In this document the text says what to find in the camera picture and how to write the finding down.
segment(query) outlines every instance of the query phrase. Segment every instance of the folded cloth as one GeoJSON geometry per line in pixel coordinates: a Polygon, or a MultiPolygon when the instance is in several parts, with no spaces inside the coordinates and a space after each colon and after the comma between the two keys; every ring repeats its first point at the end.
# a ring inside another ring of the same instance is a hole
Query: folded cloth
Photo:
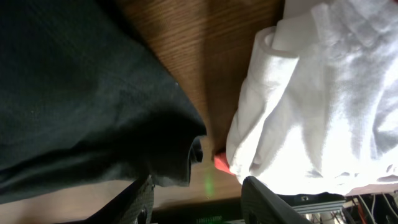
{"type": "Polygon", "coordinates": [[[226,143],[277,194],[398,182],[398,4],[336,0],[257,33],[226,143]]]}
{"type": "Polygon", "coordinates": [[[148,175],[187,186],[201,161],[196,109],[102,6],[0,1],[0,203],[148,175]]]}

